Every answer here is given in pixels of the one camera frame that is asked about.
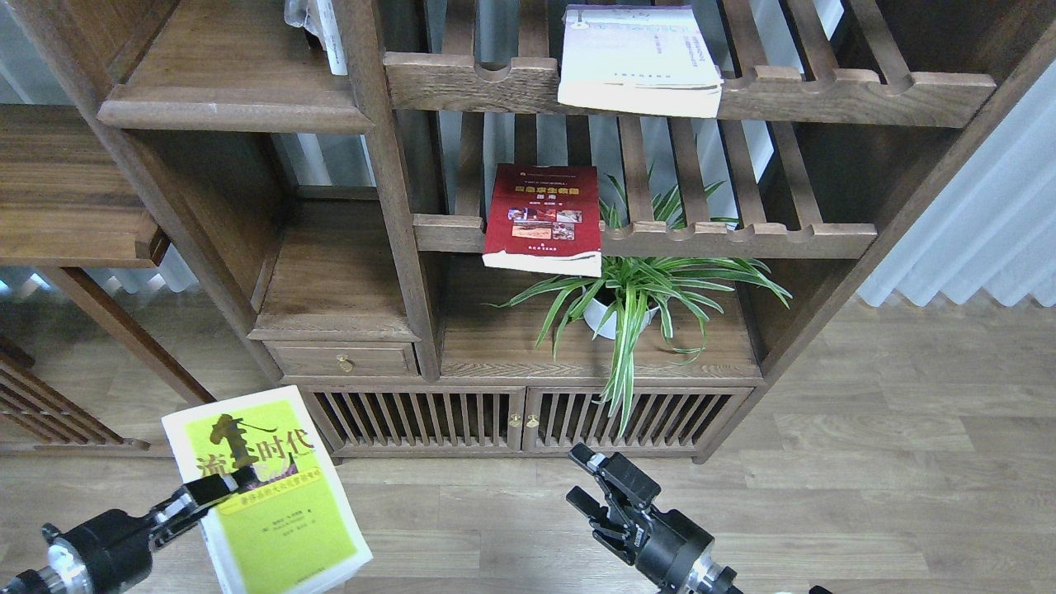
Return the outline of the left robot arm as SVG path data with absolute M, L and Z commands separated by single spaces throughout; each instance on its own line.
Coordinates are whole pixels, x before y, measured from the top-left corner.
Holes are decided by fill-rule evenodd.
M 16 575 L 4 593 L 124 593 L 148 577 L 153 554 L 257 484 L 252 466 L 185 483 L 144 516 L 105 511 L 72 530 L 41 527 L 48 564 Z

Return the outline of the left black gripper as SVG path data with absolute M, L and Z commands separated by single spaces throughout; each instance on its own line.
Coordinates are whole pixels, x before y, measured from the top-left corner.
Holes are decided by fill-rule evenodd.
M 169 505 L 144 516 L 103 511 L 72 530 L 41 527 L 48 565 L 41 570 L 46 593 L 124 593 L 146 579 L 153 553 L 191 530 L 227 497 L 244 493 L 257 481 L 252 466 L 234 474 L 211 474 L 185 483 Z

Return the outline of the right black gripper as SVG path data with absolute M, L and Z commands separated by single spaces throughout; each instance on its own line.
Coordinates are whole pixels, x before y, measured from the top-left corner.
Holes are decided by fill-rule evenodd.
M 596 479 L 607 500 L 603 507 L 581 488 L 566 495 L 597 542 L 660 589 L 717 587 L 717 564 L 710 557 L 713 536 L 681 511 L 657 511 L 653 500 L 661 489 L 648 474 L 625 454 L 597 454 L 584 443 L 571 448 L 569 459 Z

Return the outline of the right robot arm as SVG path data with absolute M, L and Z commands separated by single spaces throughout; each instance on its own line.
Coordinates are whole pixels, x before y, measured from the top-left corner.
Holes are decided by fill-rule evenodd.
M 567 501 L 589 521 L 597 542 L 623 563 L 637 568 L 660 593 L 737 593 L 736 572 L 714 563 L 714 538 L 681 511 L 658 511 L 653 499 L 661 488 L 626 456 L 597 454 L 578 443 L 569 458 L 591 474 L 606 505 L 581 488 Z

